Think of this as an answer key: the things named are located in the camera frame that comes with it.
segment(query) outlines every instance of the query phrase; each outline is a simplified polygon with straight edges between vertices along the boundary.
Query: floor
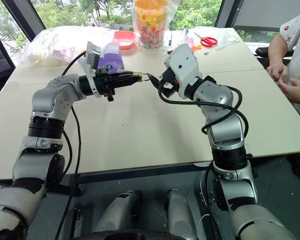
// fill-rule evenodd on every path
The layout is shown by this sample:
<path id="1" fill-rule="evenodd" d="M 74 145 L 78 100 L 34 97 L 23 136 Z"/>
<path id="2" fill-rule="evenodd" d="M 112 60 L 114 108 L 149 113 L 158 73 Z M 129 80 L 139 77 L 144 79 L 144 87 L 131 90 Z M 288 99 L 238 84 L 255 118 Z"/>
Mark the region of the floor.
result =
<path id="1" fill-rule="evenodd" d="M 281 157 L 260 167 L 258 173 L 259 177 L 255 179 L 255 183 L 259 203 L 267 207 L 300 240 L 300 180 L 292 174 L 290 163 Z M 81 218 L 76 224 L 75 237 L 91 233 L 107 205 L 118 194 L 127 190 L 142 190 L 143 193 L 142 216 L 135 228 L 167 230 L 164 204 L 167 200 L 166 193 L 170 189 L 178 189 L 185 196 L 197 223 L 201 214 L 195 189 L 199 185 L 200 178 L 201 172 L 188 172 L 82 185 L 84 196 L 74 198 L 71 204 L 71 209 L 79 208 L 82 211 Z M 41 202 L 27 239 L 54 239 L 66 201 L 66 196 L 47 195 Z M 68 215 L 59 239 L 67 239 L 66 233 L 71 225 L 71 214 Z M 233 240 L 229 216 L 226 212 L 222 212 L 219 216 L 225 240 Z M 201 224 L 198 227 L 198 238 L 206 239 Z"/>

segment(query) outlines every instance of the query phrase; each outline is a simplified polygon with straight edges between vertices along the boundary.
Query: red scissors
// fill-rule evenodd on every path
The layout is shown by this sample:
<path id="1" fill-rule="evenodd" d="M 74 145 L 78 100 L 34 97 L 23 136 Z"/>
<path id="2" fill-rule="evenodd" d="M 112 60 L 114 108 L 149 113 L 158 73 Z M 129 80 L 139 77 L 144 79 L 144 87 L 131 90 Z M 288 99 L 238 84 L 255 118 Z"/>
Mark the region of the red scissors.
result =
<path id="1" fill-rule="evenodd" d="M 201 37 L 196 32 L 194 34 L 200 38 L 201 45 L 206 48 L 212 48 L 213 46 L 216 46 L 218 44 L 218 40 L 213 37 L 209 37 L 209 36 Z"/>

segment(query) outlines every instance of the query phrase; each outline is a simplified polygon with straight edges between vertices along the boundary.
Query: person's arm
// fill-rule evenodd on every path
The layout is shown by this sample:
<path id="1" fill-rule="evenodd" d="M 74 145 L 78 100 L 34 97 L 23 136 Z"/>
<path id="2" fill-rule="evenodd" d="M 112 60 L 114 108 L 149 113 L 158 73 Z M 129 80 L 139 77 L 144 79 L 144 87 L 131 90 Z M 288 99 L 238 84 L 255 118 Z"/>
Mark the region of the person's arm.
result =
<path id="1" fill-rule="evenodd" d="M 269 67 L 266 71 L 273 78 L 273 80 L 278 81 L 283 79 L 288 75 L 288 67 L 284 65 L 282 58 L 288 51 L 288 46 L 286 41 L 282 38 L 280 33 L 274 36 L 269 48 Z"/>

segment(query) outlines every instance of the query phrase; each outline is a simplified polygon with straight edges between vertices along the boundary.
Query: white cable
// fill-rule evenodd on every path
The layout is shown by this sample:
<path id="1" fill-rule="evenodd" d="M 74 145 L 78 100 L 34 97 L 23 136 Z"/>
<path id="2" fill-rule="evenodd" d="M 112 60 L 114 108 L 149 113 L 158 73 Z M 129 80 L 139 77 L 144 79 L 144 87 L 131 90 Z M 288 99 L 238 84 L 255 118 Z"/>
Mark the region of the white cable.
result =
<path id="1" fill-rule="evenodd" d="M 204 172 L 205 172 L 205 171 L 202 171 L 202 174 L 201 174 L 201 179 L 200 179 L 200 189 L 201 189 L 201 195 L 202 195 L 202 198 L 203 198 L 205 207 L 208 208 L 208 205 L 207 205 L 207 202 L 206 202 L 206 199 L 205 199 L 204 192 L 202 191 L 202 178 L 203 178 L 203 176 L 204 176 Z"/>
<path id="2" fill-rule="evenodd" d="M 198 232 L 198 227 L 199 227 L 200 222 L 201 222 L 206 216 L 210 216 L 210 214 L 209 214 L 209 213 L 206 213 L 205 215 L 203 215 L 203 216 L 200 218 L 200 220 L 198 221 L 198 223 L 196 224 L 195 229 L 196 229 L 197 232 Z"/>

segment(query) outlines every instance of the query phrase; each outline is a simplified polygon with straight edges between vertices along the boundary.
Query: pen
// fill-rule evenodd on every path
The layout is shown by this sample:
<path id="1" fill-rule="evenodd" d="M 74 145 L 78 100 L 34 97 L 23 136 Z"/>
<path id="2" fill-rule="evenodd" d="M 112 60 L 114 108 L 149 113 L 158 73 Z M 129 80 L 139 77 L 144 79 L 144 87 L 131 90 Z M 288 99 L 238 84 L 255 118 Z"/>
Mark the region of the pen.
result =
<path id="1" fill-rule="evenodd" d="M 170 37 L 170 40 L 169 40 L 169 46 L 171 46 L 171 43 L 172 43 L 172 32 L 171 32 L 171 37 Z"/>

